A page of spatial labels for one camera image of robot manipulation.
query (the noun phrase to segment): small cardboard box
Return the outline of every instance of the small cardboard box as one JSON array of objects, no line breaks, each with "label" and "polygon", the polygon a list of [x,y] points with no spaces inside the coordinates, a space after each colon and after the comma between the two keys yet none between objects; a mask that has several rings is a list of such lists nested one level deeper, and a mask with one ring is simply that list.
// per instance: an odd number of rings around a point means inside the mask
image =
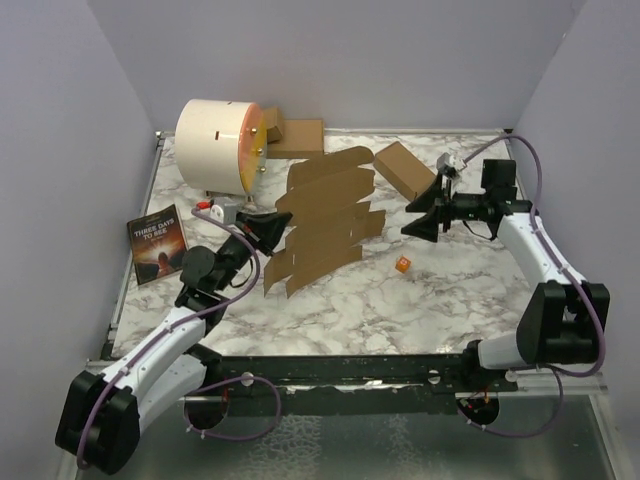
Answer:
[{"label": "small cardboard box", "polygon": [[278,107],[265,108],[262,111],[267,127],[267,143],[277,142],[284,137],[284,116]]},{"label": "small cardboard box", "polygon": [[311,158],[324,154],[324,121],[285,120],[285,136],[270,143],[267,158]]},{"label": "small cardboard box", "polygon": [[436,179],[435,173],[400,142],[379,151],[373,167],[409,201],[415,200]]}]

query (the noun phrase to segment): book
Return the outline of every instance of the book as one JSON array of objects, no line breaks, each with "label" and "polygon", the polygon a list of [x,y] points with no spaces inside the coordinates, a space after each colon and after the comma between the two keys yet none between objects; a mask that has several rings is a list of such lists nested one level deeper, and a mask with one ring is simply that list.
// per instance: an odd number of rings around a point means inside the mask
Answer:
[{"label": "book", "polygon": [[182,270],[187,242],[175,205],[127,222],[138,285]]}]

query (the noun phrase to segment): white marble countertop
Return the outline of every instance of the white marble countertop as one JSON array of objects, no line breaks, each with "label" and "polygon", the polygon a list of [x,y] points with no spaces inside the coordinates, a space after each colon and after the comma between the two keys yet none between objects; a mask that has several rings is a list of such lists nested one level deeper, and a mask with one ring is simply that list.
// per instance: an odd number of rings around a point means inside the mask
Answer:
[{"label": "white marble countertop", "polygon": [[[463,157],[497,134],[328,134],[325,150],[364,145],[377,152],[399,140],[434,167],[441,153]],[[500,142],[475,159],[465,170],[459,191],[481,191],[482,158],[508,158],[506,145]],[[268,161],[255,195],[259,206],[269,208],[285,192],[290,163]],[[202,343],[225,355],[449,353],[462,351],[471,340],[515,329],[530,291],[500,242],[474,237],[460,223],[440,235],[437,244],[401,235],[400,228],[418,214],[404,211],[407,201],[377,172],[375,186],[371,209],[386,209],[386,225],[381,237],[363,242],[363,261],[337,270],[288,300],[284,282],[275,284],[265,298],[260,280],[247,297],[228,308]],[[227,234],[191,215],[192,206],[200,200],[203,192],[182,181],[173,139],[168,138],[147,212],[175,203],[189,246],[216,250]],[[475,228],[487,233],[484,226]],[[394,268],[400,255],[412,261],[404,275]],[[238,279],[248,273],[247,266]],[[138,287],[131,274],[113,357],[125,355],[157,326],[180,286],[179,277],[172,276]]]}]

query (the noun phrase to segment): white cylinder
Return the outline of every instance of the white cylinder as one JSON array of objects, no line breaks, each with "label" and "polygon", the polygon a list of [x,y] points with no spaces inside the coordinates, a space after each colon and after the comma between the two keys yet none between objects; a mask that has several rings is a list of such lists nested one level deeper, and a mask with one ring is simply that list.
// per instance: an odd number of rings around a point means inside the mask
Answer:
[{"label": "white cylinder", "polygon": [[257,104],[194,99],[178,119],[176,163],[190,187],[246,195],[266,156],[266,141]]}]

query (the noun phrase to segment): orange die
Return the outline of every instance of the orange die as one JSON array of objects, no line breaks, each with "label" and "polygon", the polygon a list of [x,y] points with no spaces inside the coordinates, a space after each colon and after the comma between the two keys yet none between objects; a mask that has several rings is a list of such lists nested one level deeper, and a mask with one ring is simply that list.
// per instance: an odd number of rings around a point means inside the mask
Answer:
[{"label": "orange die", "polygon": [[409,260],[407,257],[400,257],[396,262],[396,270],[402,273],[407,273],[407,270],[409,270],[410,266],[411,260]]}]

